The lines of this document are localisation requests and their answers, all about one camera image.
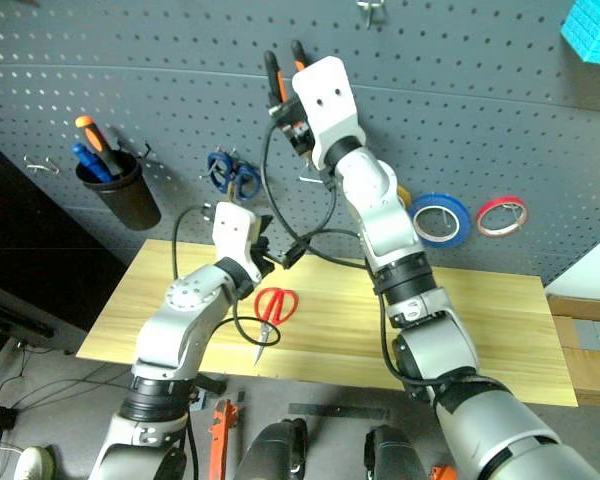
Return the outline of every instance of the orange screwdriver handle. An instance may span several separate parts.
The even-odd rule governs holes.
[[[100,129],[88,115],[76,118],[76,127],[82,130],[89,144],[96,150],[98,156],[114,177],[122,173],[122,168],[116,161],[116,154],[107,143]]]

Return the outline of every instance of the gray pegboard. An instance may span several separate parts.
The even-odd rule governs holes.
[[[449,193],[472,215],[502,194],[529,205],[521,232],[473,231],[462,247],[429,249],[432,263],[549,281],[600,241],[600,67],[560,39],[569,7],[388,0],[386,22],[367,31],[353,1],[0,2],[0,149],[23,170],[23,155],[50,156],[61,174],[34,181],[129,261],[145,238],[169,238],[185,206],[221,198],[198,178],[209,151],[235,147],[259,161],[262,53],[276,51],[289,72],[298,38],[314,59],[344,60],[371,149],[414,196]],[[73,120],[83,113],[137,152],[153,147],[144,166],[163,212],[155,228],[125,229],[73,175]],[[304,164],[281,135],[271,155],[281,208],[309,229],[327,195],[298,181]],[[250,205],[266,212],[263,196]],[[332,223],[353,226],[342,201]],[[210,234],[200,215],[183,222],[183,240],[210,243]],[[274,249],[290,243],[277,225],[269,237]],[[361,255],[348,238],[316,245]]]

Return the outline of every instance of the blue tape roll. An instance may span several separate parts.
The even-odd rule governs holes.
[[[446,210],[456,222],[456,230],[443,237],[434,237],[424,232],[418,224],[418,215],[426,210]],[[416,198],[409,208],[413,225],[424,245],[429,247],[457,247],[463,244],[471,231],[469,210],[459,200],[443,193],[427,193]]]

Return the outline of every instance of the blue screwdriver handle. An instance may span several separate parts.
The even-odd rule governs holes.
[[[73,150],[75,156],[78,157],[80,163],[92,174],[94,174],[98,180],[100,180],[102,183],[113,182],[113,177],[111,176],[111,173],[109,173],[109,170],[104,162],[82,143],[74,143],[71,146],[71,150]]]

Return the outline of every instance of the white wall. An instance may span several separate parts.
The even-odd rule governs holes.
[[[600,244],[545,289],[546,293],[600,300]]]

